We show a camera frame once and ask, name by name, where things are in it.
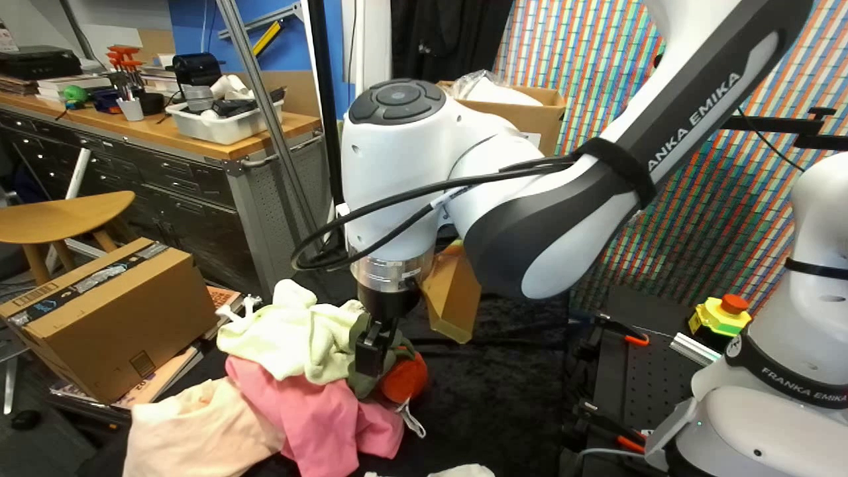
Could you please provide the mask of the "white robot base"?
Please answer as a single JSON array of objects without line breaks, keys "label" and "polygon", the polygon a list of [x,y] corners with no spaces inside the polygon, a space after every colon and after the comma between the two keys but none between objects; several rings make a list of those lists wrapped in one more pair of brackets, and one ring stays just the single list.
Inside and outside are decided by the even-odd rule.
[{"label": "white robot base", "polygon": [[848,477],[848,154],[793,186],[796,240],[776,290],[693,396],[650,435],[644,460],[706,477]]}]

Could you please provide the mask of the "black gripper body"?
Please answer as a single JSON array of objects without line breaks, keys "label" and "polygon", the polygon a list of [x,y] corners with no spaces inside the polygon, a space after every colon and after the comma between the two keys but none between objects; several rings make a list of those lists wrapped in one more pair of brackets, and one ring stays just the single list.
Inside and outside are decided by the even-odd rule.
[{"label": "black gripper body", "polygon": [[420,290],[373,290],[361,285],[359,298],[363,302],[365,309],[365,329],[359,333],[386,333],[393,335],[400,331],[400,319],[420,305],[422,293]]}]

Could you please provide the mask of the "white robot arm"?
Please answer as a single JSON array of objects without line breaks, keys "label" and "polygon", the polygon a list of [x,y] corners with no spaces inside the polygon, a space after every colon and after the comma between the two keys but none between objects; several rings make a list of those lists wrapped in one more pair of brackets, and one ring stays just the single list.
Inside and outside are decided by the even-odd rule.
[{"label": "white robot arm", "polygon": [[344,113],[347,269],[369,331],[356,367],[383,374],[394,326],[436,257],[462,235],[474,277],[500,296],[548,298],[584,277],[673,167],[763,81],[814,0],[650,0],[666,53],[626,107],[568,155],[428,80],[386,80]]}]

